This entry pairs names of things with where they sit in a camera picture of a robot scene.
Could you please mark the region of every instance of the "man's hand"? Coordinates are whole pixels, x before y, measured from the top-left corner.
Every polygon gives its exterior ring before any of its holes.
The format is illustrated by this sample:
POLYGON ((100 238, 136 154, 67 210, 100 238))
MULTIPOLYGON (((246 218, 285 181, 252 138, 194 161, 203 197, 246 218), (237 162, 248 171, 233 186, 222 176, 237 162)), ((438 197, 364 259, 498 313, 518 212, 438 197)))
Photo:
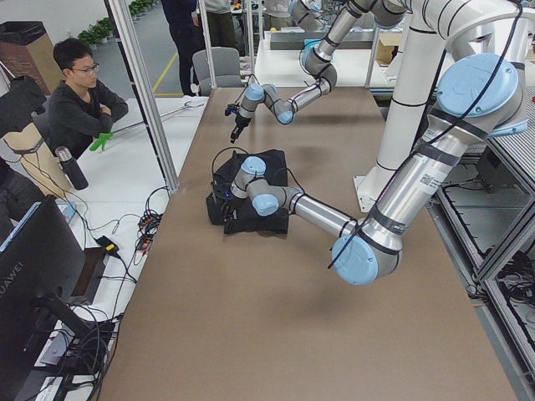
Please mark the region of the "man's hand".
POLYGON ((107 115, 111 115, 111 110, 108 106, 102 106, 100 108, 100 113, 101 114, 107 114, 107 115))

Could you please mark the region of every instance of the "glasses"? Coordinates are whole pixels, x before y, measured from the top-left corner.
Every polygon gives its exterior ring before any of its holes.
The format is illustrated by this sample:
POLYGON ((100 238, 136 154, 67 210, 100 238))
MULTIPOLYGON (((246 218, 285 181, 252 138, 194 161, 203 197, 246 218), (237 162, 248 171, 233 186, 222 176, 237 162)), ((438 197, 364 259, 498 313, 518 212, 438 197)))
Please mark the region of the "glasses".
POLYGON ((81 71, 82 73, 86 73, 87 75, 95 75, 97 72, 99 72, 99 65, 98 63, 93 64, 93 67, 89 69, 72 69, 73 71, 81 71))

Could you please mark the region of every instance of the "person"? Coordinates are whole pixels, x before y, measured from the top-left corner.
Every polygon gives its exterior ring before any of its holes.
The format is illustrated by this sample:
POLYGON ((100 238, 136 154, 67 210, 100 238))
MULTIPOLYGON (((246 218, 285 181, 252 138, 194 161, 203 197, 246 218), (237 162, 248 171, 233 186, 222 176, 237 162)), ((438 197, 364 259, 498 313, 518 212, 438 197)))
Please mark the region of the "person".
POLYGON ((128 113, 128 105, 97 78, 99 64, 83 42, 69 38, 56 43, 53 59, 65 80, 48 100, 48 145, 69 148, 78 159, 93 139, 108 133, 128 113))
POLYGON ((290 17, 290 13, 288 12, 290 0, 266 0, 265 6, 265 28, 267 30, 275 28, 280 31, 281 28, 293 26, 292 17, 290 17))
POLYGON ((211 45, 237 49, 234 21, 228 0, 206 0, 205 4, 211 45))
MULTIPOLYGON (((191 69, 193 67, 193 54, 203 49, 198 31, 198 19, 196 17, 196 0, 161 0, 164 15, 169 24, 169 33, 175 42, 178 51, 179 79, 182 93, 194 96, 191 90, 191 69)), ((199 84, 195 71, 193 83, 199 84)))
POLYGON ((13 170, 0 157, 0 244, 35 202, 44 200, 43 192, 27 177, 13 170))

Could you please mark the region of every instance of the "white wall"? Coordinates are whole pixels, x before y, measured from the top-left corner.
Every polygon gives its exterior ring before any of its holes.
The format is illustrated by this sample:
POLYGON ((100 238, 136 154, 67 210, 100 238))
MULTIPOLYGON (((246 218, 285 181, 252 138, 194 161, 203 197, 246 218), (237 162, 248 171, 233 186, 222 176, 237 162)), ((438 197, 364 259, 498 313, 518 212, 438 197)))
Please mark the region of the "white wall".
POLYGON ((42 21, 52 43, 68 33, 77 36, 107 15, 104 0, 0 0, 0 23, 42 21))

